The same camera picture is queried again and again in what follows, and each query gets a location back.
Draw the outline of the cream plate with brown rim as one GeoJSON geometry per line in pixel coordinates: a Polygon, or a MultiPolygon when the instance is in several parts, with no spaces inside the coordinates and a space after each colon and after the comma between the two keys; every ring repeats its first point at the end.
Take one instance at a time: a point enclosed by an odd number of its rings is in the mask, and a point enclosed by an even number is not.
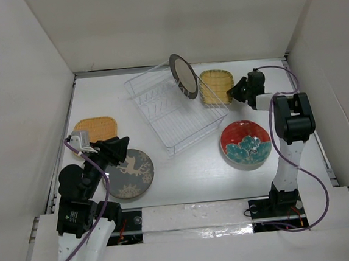
{"type": "Polygon", "coordinates": [[[198,94],[197,76],[190,64],[180,55],[171,54],[169,68],[182,93],[189,99],[195,99],[198,94]]]}

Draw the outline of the red plate with teal flower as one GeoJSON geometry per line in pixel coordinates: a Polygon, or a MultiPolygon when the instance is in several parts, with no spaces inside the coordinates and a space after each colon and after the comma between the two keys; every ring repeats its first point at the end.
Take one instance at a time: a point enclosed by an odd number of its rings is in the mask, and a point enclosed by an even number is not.
{"type": "Polygon", "coordinates": [[[237,120],[220,134],[220,149],[228,161],[253,169],[263,164],[272,151],[272,140],[259,124],[237,120]]]}

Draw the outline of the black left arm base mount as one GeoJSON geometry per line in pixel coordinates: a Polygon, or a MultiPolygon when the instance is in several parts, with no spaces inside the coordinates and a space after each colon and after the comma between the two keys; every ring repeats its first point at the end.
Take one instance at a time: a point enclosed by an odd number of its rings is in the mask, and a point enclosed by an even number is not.
{"type": "Polygon", "coordinates": [[[113,230],[107,246],[137,245],[143,243],[143,216],[142,209],[122,211],[122,221],[113,230]]]}

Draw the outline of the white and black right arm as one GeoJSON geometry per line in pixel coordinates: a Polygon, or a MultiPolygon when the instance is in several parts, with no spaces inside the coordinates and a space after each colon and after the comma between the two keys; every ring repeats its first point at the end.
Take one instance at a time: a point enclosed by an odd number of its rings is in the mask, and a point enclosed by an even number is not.
{"type": "Polygon", "coordinates": [[[231,98],[247,103],[254,110],[269,112],[271,138],[277,136],[278,165],[267,198],[250,200],[252,218],[282,216],[299,198],[298,170],[303,149],[316,125],[307,93],[292,91],[266,93],[264,74],[253,69],[227,91],[231,98]]]}

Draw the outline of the yellow green-rimmed square plate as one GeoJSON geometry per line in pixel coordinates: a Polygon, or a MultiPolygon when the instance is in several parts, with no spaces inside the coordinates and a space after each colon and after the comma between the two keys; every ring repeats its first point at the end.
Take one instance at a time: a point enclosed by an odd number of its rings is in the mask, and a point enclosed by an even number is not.
{"type": "Polygon", "coordinates": [[[206,70],[200,74],[200,90],[204,104],[229,105],[232,98],[227,91],[234,86],[232,73],[223,69],[206,70]]]}

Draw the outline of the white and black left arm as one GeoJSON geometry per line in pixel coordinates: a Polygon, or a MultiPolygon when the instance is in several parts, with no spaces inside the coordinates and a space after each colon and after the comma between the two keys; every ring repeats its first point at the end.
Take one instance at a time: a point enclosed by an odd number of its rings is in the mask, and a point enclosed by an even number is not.
{"type": "Polygon", "coordinates": [[[113,137],[75,148],[71,137],[64,140],[84,163],[67,165],[58,176],[58,261],[103,260],[110,235],[123,226],[122,209],[107,198],[97,203],[93,195],[101,182],[109,185],[105,170],[125,161],[129,141],[113,137]]]}

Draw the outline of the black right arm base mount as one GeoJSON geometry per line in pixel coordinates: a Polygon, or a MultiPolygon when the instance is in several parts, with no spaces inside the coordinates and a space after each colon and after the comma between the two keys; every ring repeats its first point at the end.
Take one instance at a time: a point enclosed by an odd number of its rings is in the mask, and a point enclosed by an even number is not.
{"type": "Polygon", "coordinates": [[[299,203],[301,208],[289,206],[275,210],[268,198],[248,200],[243,214],[251,218],[254,233],[306,228],[309,222],[301,201],[299,203]]]}

